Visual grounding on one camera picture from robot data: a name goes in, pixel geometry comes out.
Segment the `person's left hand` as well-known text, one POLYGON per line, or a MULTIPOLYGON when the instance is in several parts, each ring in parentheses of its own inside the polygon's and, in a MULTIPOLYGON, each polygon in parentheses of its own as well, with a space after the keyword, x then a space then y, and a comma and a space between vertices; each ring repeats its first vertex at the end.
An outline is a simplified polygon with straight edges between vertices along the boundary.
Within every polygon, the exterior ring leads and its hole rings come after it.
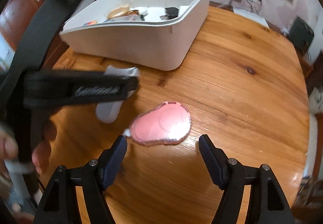
MULTIPOLYGON (((42 174, 45 171, 49 164, 50 155, 50 142, 47 140, 41 141, 32 154, 32 163, 37 173, 42 174)), ((4 162, 5 159, 14 159, 17 156, 18 145, 16 141, 9 134, 1 131, 1 162, 4 162)))

